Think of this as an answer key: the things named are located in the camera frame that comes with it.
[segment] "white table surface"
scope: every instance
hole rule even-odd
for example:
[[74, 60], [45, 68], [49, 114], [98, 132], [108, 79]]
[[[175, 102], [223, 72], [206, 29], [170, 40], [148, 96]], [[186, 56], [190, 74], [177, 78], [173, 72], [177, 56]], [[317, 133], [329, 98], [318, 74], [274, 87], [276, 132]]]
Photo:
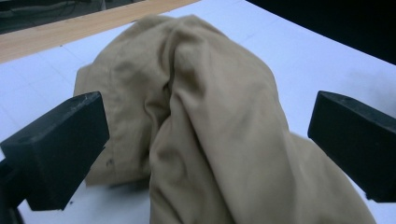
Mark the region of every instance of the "white table surface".
[[[274, 72], [290, 130], [306, 136], [318, 91], [354, 97], [396, 118], [396, 66], [315, 34], [244, 0], [202, 0], [163, 15], [194, 14], [249, 49]], [[77, 70], [130, 25], [0, 64], [0, 141], [72, 97]], [[367, 202], [378, 223], [396, 223], [396, 204]], [[149, 191], [85, 188], [64, 211], [19, 209], [27, 224], [149, 223]]]

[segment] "black block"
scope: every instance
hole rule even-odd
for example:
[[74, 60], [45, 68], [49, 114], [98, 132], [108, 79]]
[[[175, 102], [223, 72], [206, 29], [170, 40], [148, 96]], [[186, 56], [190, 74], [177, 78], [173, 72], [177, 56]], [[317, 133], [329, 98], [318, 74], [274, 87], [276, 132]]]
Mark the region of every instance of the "black block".
[[102, 96], [71, 98], [0, 144], [34, 211], [64, 209], [109, 138]]
[[320, 91], [308, 136], [378, 203], [396, 202], [396, 119]]

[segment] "crumpled garment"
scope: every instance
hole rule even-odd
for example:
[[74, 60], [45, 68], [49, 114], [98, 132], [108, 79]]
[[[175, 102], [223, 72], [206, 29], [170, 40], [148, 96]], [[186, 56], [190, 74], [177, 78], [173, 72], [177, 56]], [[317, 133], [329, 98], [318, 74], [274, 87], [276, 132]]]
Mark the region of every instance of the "crumpled garment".
[[290, 133], [274, 76], [189, 16], [149, 16], [78, 71], [110, 140], [86, 181], [150, 178], [150, 223], [374, 223], [344, 173]]

